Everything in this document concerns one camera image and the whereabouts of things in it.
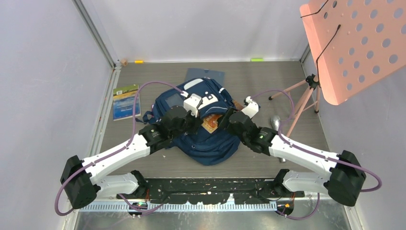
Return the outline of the orange spiral notepad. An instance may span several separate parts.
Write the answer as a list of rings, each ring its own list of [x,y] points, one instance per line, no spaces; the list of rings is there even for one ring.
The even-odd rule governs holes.
[[[217,120],[221,118],[220,114],[211,114],[203,119],[202,127],[210,134],[217,130],[218,122]]]

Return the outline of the navy blue backpack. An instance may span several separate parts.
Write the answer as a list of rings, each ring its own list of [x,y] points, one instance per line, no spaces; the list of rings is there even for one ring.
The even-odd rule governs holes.
[[[203,102],[198,108],[202,120],[211,114],[223,116],[229,108],[235,108],[232,96],[217,81],[208,78],[195,78],[158,96],[152,110],[145,112],[141,122],[144,124],[155,123],[171,107],[183,106],[185,98],[181,96],[182,91],[202,97]],[[170,147],[178,147],[198,163],[210,166],[229,159],[238,150],[240,142],[238,137],[223,129],[217,128],[210,134],[200,126],[196,133],[184,133],[174,138]]]

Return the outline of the dark Three Days book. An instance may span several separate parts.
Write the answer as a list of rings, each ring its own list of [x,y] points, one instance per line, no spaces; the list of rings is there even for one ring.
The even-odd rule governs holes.
[[[236,101],[236,100],[233,100],[233,104],[234,104],[235,108],[236,108],[237,110],[239,110],[239,111],[241,111],[241,110],[244,108],[244,106],[241,105],[241,104],[240,104],[238,101]]]

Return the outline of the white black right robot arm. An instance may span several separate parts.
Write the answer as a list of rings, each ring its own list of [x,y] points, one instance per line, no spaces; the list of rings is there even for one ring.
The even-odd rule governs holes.
[[[355,206],[366,174],[352,152],[337,154],[312,148],[279,135],[272,128],[258,127],[249,116],[234,109],[219,119],[218,127],[238,137],[253,152],[284,158],[309,169],[308,172],[281,169],[271,187],[277,196],[307,191],[329,195],[345,206]]]

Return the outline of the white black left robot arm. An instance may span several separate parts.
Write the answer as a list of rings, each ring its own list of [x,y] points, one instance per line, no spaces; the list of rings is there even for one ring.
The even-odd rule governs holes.
[[[202,124],[196,108],[174,106],[161,120],[145,126],[128,141],[103,153],[85,159],[74,155],[67,159],[60,178],[73,209],[80,209],[101,195],[102,182],[113,171],[137,159],[167,148],[185,132],[192,133]]]

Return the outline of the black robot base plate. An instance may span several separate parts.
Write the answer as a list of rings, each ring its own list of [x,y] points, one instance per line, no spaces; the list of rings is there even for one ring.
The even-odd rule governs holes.
[[[136,192],[124,196],[153,204],[215,205],[233,200],[242,205],[304,195],[304,191],[278,194],[271,178],[147,178]]]

